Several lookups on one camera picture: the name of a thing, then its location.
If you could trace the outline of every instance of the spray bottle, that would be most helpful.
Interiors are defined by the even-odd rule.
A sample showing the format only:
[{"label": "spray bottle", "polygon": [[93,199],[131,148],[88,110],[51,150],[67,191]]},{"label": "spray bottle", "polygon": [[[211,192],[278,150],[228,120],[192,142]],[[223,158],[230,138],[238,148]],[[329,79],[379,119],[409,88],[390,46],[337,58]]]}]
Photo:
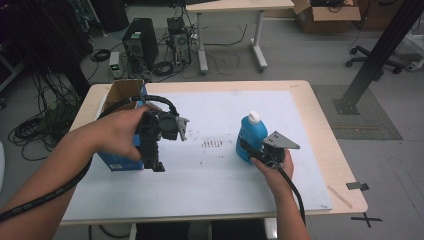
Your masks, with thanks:
[{"label": "spray bottle", "polygon": [[247,151],[240,146],[240,139],[244,139],[255,150],[262,151],[262,140],[268,136],[265,124],[255,111],[251,111],[249,116],[241,120],[241,128],[237,137],[236,151],[241,159],[251,163]]}]

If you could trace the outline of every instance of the black mat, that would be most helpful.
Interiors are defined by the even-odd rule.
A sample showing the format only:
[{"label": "black mat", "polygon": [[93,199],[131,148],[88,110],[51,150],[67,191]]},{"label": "black mat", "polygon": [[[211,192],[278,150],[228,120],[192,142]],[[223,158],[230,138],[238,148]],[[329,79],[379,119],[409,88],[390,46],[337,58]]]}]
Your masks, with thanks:
[{"label": "black mat", "polygon": [[337,139],[402,140],[371,90],[367,89],[356,105],[359,115],[340,115],[333,99],[340,99],[348,86],[312,85],[328,123]]}]

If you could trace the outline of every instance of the metal pole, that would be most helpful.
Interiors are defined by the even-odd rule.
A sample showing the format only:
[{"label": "metal pole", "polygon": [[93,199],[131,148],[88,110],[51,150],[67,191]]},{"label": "metal pole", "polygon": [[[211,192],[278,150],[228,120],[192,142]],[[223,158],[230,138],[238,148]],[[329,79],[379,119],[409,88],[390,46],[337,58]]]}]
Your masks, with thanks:
[{"label": "metal pole", "polygon": [[359,99],[423,11],[423,0],[404,1],[343,97],[334,100],[339,114],[355,114]]}]

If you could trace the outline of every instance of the table leg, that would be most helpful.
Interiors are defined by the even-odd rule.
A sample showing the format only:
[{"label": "table leg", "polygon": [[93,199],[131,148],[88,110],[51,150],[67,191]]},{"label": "table leg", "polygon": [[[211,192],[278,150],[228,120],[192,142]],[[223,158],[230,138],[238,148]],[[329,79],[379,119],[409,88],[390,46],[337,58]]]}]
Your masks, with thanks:
[{"label": "table leg", "polygon": [[199,40],[199,49],[197,50],[197,53],[199,54],[200,72],[202,74],[206,74],[206,72],[208,72],[208,62],[206,61],[205,46],[203,44],[203,33],[200,20],[201,15],[201,13],[197,14],[197,36]]},{"label": "table leg", "polygon": [[255,51],[256,58],[258,59],[261,72],[268,67],[268,64],[265,61],[265,57],[262,54],[261,47],[259,46],[259,39],[261,35],[261,30],[262,30],[262,20],[264,17],[264,13],[265,13],[264,10],[261,10],[258,12],[258,18],[256,21],[255,38],[250,40],[252,42],[252,47],[253,47],[253,50]]}]

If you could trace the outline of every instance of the cardboard box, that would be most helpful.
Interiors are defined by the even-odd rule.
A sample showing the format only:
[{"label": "cardboard box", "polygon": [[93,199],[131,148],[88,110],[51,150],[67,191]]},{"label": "cardboard box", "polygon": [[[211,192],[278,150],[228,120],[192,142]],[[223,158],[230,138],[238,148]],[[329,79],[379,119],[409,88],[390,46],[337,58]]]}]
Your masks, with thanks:
[{"label": "cardboard box", "polygon": [[345,32],[350,21],[359,21],[359,8],[353,0],[346,0],[340,8],[312,7],[308,0],[292,0],[296,22],[305,33]]},{"label": "cardboard box", "polygon": [[[139,96],[140,93],[147,94],[146,88],[143,87],[144,82],[142,80],[117,80],[114,81],[109,93],[106,96],[105,103],[102,111],[110,107],[112,104],[129,97]],[[133,109],[137,103],[127,104],[116,111],[124,109]],[[140,146],[140,138],[138,134],[134,134],[133,144],[136,147]],[[129,158],[124,158],[109,153],[98,152],[100,158],[105,162],[111,171],[128,171],[128,170],[142,170],[142,161],[133,161]]]},{"label": "cardboard box", "polygon": [[361,21],[353,25],[362,31],[384,31],[404,0],[355,0]]}]

